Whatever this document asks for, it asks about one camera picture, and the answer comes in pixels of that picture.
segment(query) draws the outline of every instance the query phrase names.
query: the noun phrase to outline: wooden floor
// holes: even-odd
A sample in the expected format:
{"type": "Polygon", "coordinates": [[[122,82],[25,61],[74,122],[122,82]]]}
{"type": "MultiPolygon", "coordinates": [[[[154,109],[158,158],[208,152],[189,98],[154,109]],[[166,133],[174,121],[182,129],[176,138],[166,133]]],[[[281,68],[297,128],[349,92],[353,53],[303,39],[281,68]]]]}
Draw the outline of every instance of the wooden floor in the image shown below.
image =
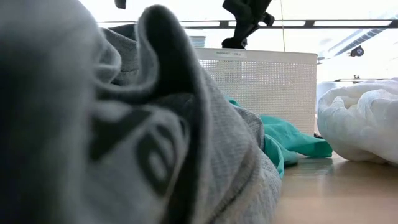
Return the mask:
{"type": "Polygon", "coordinates": [[[287,168],[274,224],[398,223],[398,168],[302,159],[287,168]]]}

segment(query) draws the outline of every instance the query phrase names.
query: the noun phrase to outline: teal cloth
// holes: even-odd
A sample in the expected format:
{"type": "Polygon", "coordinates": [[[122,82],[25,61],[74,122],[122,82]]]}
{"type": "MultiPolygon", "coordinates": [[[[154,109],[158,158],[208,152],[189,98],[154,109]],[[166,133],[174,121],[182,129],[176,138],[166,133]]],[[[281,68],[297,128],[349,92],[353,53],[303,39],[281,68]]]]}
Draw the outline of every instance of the teal cloth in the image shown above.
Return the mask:
{"type": "MultiPolygon", "coordinates": [[[[241,107],[238,102],[227,97],[229,102],[241,107]]],[[[264,124],[264,149],[274,163],[280,177],[284,167],[296,164],[299,154],[314,158],[331,157],[332,149],[323,139],[301,133],[293,124],[274,116],[259,115],[264,124]]]]}

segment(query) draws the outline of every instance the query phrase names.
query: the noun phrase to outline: sticker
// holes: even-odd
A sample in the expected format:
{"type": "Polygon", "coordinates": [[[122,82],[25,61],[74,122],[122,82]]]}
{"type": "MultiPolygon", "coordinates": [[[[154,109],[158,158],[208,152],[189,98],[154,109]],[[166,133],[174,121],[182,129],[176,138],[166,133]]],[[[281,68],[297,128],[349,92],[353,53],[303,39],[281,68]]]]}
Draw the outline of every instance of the sticker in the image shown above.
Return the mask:
{"type": "Polygon", "coordinates": [[[219,57],[247,58],[245,52],[228,52],[228,51],[217,50],[216,55],[219,57]]]}

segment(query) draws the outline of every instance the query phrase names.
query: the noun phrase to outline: white plastic basket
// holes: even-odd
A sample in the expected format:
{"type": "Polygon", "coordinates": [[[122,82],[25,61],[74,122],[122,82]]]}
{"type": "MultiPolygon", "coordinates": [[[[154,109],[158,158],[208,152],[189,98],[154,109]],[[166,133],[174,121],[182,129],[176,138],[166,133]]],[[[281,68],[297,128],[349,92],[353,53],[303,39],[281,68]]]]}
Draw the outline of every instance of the white plastic basket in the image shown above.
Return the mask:
{"type": "Polygon", "coordinates": [[[197,48],[200,63],[224,94],[257,114],[291,122],[313,135],[317,55],[197,48]]]}

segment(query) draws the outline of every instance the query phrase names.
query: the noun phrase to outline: wire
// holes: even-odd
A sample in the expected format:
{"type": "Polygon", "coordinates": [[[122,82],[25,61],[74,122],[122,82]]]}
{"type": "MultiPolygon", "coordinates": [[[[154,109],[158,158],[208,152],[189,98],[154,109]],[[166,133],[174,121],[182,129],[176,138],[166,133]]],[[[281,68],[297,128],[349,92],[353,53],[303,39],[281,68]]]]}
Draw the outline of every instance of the wire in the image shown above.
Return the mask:
{"type": "Polygon", "coordinates": [[[282,0],[279,0],[280,2],[280,14],[282,16],[282,38],[284,41],[284,52],[286,52],[286,44],[285,44],[285,28],[284,28],[284,10],[282,7],[282,0]]]}

